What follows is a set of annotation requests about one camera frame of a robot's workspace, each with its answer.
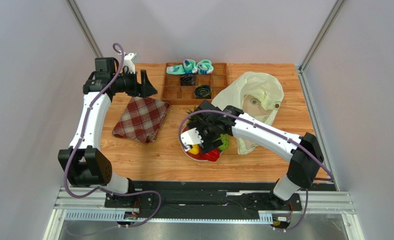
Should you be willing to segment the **yellow fake bell pepper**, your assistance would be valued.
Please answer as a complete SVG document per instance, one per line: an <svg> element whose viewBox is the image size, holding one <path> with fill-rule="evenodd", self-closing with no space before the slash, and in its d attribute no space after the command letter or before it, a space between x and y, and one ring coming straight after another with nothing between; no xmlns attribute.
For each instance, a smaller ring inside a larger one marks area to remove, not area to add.
<svg viewBox="0 0 394 240"><path fill-rule="evenodd" d="M198 144L193 144L190 146L188 153L191 155L199 155L200 153L200 146Z"/></svg>

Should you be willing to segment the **red fake bell pepper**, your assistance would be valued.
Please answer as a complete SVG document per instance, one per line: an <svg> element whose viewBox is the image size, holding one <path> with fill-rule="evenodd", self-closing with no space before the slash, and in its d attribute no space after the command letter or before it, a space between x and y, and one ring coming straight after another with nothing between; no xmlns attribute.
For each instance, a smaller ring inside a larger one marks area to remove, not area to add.
<svg viewBox="0 0 394 240"><path fill-rule="evenodd" d="M198 154L198 157L202 161L216 162L220 158L220 155L221 155L221 151L215 148L207 153L200 152Z"/></svg>

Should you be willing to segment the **translucent white plastic bag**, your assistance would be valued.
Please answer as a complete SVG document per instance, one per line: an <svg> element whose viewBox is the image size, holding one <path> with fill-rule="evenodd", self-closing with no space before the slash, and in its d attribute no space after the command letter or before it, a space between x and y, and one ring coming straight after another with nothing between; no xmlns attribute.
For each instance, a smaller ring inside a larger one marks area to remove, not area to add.
<svg viewBox="0 0 394 240"><path fill-rule="evenodd" d="M221 110L234 106L256 120L272 125L283 98L283 87L276 77L248 71L218 93L211 103Z"/></svg>

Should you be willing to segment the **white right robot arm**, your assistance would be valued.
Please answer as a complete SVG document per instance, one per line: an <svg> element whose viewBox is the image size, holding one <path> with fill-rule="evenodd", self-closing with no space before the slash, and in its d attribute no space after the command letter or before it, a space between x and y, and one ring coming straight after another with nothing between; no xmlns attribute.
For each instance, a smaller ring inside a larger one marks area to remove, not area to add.
<svg viewBox="0 0 394 240"><path fill-rule="evenodd" d="M184 151L198 145L206 154L222 145L220 137L225 134L254 142L289 163L287 173L271 191L275 201L286 202L296 191L310 188L320 168L325 168L315 135L288 133L258 121L239 108L228 105L220 110L206 100L182 120L178 140Z"/></svg>

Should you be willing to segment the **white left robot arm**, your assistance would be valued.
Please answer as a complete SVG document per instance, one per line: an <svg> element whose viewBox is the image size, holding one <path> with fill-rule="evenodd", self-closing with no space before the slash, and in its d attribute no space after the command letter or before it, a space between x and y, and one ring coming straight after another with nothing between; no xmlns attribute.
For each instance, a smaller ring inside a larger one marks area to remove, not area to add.
<svg viewBox="0 0 394 240"><path fill-rule="evenodd" d="M157 90L147 73L136 72L136 53L127 53L121 62L114 57L95 59L95 70L83 85L83 109L78 128L67 149L58 153L64 170L64 186L74 198L79 195L69 189L89 187L110 195L130 195L132 181L113 172L111 162L101 152L101 135L107 111L117 93L131 97L150 97Z"/></svg>

